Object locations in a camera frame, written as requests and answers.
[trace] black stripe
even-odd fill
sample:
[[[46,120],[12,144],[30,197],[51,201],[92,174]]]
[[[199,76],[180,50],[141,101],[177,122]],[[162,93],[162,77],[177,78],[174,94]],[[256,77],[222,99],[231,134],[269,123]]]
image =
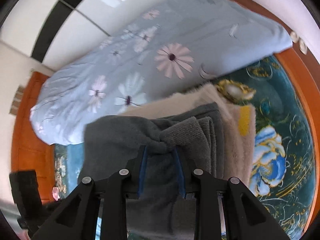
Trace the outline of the black stripe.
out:
[[[40,62],[43,61],[52,40],[72,11],[73,10],[70,7],[68,7],[61,1],[57,2],[55,7],[49,14],[47,20],[45,21],[36,44],[33,48],[31,56],[34,59]]]
[[[59,29],[81,1],[82,0],[60,0],[57,2],[42,26],[32,51],[32,58],[40,62],[44,60],[45,54]]]

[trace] beige fuzzy garment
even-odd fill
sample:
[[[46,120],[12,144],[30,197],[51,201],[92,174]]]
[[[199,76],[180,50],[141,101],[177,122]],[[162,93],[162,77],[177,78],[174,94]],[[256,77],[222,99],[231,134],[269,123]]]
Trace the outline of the beige fuzzy garment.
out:
[[[140,116],[156,119],[182,114],[197,106],[216,102],[222,116],[224,133],[223,178],[238,177],[249,185],[255,138],[255,108],[237,106],[220,96],[214,85],[206,84],[187,94],[175,93],[171,97],[141,107],[129,107],[123,116]]]

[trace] pink object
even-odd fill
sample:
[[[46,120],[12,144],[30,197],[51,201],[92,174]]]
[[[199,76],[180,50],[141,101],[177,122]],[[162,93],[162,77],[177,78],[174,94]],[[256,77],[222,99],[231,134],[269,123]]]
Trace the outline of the pink object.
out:
[[[53,187],[52,188],[52,196],[55,199],[55,201],[58,201],[60,196],[59,196],[59,189],[58,187]]]

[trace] yellow patch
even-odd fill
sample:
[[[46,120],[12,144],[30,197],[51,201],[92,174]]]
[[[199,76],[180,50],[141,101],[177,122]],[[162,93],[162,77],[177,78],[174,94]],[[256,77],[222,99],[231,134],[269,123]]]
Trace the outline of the yellow patch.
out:
[[[238,122],[238,130],[241,136],[246,136],[249,132],[250,122],[250,106],[240,107],[240,118]]]

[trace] wooden edge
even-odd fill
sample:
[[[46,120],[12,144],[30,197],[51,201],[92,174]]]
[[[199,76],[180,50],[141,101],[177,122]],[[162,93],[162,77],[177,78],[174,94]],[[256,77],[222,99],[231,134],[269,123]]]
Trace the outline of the wooden edge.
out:
[[[14,128],[13,128],[13,134],[12,134],[12,146],[11,146],[11,171],[18,171],[19,170],[19,148],[20,148],[20,138],[23,136],[21,134],[22,130],[22,124],[24,119],[24,114],[28,110],[28,103],[31,93],[34,92],[34,84],[36,82],[40,82],[43,84],[45,80],[48,78],[48,76],[41,74],[39,72],[33,72],[27,87],[24,90],[23,97],[20,103],[20,106],[18,108]],[[55,185],[55,174],[54,174],[54,145],[45,145],[45,164],[47,166],[47,174],[46,174],[46,180],[49,184],[50,190],[52,190],[52,187]],[[42,202],[49,202],[54,201],[54,198],[52,196],[52,192],[47,192],[47,195],[49,196],[49,199],[43,199]]]
[[[302,107],[306,113],[313,139],[316,163],[316,188],[310,209],[310,215],[304,228],[304,231],[306,231],[320,210],[320,194],[318,194],[320,178],[320,137],[317,137],[317,133],[320,135],[320,92],[310,75],[309,70],[293,48],[275,54],[275,56],[286,71],[296,90]]]
[[[244,8],[248,8],[256,13],[262,14],[276,22],[280,23],[285,29],[290,32],[291,29],[282,22],[278,17],[273,15],[267,9],[263,8],[261,5],[257,4],[252,0],[231,0],[237,2]],[[292,85],[294,86],[296,93],[301,101],[302,107],[306,113],[311,135],[314,143],[314,153],[315,153],[315,163],[316,163],[316,188],[313,202],[310,209],[310,215],[308,217],[307,223],[305,225],[304,231],[307,230],[310,223],[315,219],[317,213],[320,210],[320,194],[319,190],[319,180],[320,180],[320,155],[319,155],[319,144],[320,138],[317,138],[317,132],[320,135],[320,92],[315,83],[315,80],[312,78],[309,69],[312,70],[312,73],[316,74],[316,77],[319,76],[319,64],[313,58],[313,55],[309,57],[304,57],[304,59],[309,63],[308,67],[304,64],[302,59],[297,54],[297,48],[287,49],[281,53],[275,54],[278,61],[281,63],[282,67],[286,71]]]

